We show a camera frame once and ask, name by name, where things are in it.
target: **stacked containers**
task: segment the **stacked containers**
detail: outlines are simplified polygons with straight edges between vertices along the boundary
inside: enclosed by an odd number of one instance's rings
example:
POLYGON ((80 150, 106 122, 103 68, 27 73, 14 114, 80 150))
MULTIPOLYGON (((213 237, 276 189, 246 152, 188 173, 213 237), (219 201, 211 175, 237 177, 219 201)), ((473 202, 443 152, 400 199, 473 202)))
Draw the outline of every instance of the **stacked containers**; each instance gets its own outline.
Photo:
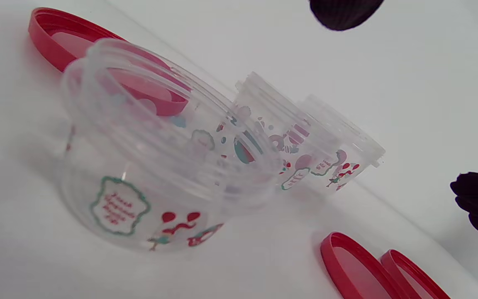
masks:
POLYGON ((68 66, 62 87, 74 127, 61 189, 108 241, 194 247, 270 196, 281 160, 268 137, 174 63, 105 39, 68 66))
POLYGON ((315 118, 302 112, 290 100, 251 73, 238 84, 233 111, 252 117, 281 154, 278 187, 287 191, 305 178, 323 159, 335 159, 341 141, 315 118))
POLYGON ((343 141, 335 157, 326 155, 311 170, 312 175, 307 181, 317 191, 332 194, 369 165, 379 166, 385 149, 346 117, 313 95, 308 96, 301 107, 343 141))

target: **white surface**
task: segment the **white surface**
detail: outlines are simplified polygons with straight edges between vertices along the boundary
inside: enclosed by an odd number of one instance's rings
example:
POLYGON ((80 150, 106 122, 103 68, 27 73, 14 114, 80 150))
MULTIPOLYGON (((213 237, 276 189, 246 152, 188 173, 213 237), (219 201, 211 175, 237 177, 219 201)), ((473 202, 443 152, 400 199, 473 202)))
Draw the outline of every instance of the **white surface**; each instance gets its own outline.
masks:
POLYGON ((377 257, 396 248, 452 298, 478 299, 478 283, 443 248, 359 185, 324 207, 297 186, 292 194, 302 202, 282 198, 180 256, 139 255, 93 236, 55 187, 69 121, 59 103, 60 74, 27 36, 29 13, 40 5, 145 40, 101 2, 0 0, 0 299, 340 298, 315 255, 333 230, 377 257))
POLYGON ((330 32, 306 0, 109 0, 229 86, 254 70, 316 93, 386 150, 364 186, 478 277, 478 232, 449 183, 478 172, 478 1, 386 0, 330 32))

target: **red plastic lid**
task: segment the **red plastic lid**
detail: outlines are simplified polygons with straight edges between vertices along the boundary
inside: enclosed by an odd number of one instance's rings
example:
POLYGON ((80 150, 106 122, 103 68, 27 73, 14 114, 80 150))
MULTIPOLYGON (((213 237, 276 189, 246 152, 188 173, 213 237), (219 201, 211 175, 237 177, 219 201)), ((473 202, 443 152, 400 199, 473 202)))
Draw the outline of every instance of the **red plastic lid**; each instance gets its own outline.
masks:
POLYGON ((81 17, 46 7, 32 11, 29 35, 38 51, 60 71, 75 59, 84 57, 98 39, 124 40, 81 17))
MULTIPOLYGON (((101 38, 124 40, 81 17, 46 7, 39 7, 32 11, 29 35, 42 56, 60 71, 64 71, 66 66, 74 60, 84 57, 86 50, 101 38)), ((151 53, 140 50, 137 54, 166 70, 171 70, 163 60, 151 53)), ((169 75, 162 74, 162 76, 190 91, 189 87, 177 79, 169 75)), ((157 86, 135 87, 135 83, 127 80, 122 80, 120 83, 138 100, 153 102, 156 114, 160 116, 178 115, 188 103, 187 99, 176 95, 176 93, 164 95, 164 88, 160 89, 157 86)))
POLYGON ((381 257, 383 267, 411 299, 450 299, 436 282, 406 256, 389 250, 381 257))
POLYGON ((343 233, 331 233, 320 253, 345 299, 402 299, 399 287, 378 260, 343 233))

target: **white wall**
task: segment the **white wall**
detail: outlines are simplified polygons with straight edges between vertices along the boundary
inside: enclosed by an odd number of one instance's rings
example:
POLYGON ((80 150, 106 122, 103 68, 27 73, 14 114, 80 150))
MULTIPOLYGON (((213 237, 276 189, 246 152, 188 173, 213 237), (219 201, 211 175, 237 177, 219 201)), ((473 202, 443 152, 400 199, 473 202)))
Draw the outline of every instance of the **white wall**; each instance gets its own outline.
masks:
POLYGON ((386 0, 347 32, 307 0, 109 1, 229 87, 255 70, 325 98, 387 150, 360 184, 478 277, 478 233, 449 189, 478 172, 478 1, 386 0))

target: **red balloon print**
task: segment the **red balloon print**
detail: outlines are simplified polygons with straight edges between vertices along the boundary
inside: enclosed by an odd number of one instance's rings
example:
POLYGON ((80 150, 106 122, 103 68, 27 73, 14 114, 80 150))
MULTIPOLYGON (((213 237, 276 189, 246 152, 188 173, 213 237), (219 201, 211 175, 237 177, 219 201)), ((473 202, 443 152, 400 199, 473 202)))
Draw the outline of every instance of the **red balloon print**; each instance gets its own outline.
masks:
POLYGON ((165 212, 161 215, 161 219, 163 220, 163 223, 170 223, 176 218, 176 214, 173 212, 165 212))
POLYGON ((200 217, 200 213, 199 213, 199 212, 189 213, 189 214, 188 214, 188 222, 197 220, 199 217, 200 217))

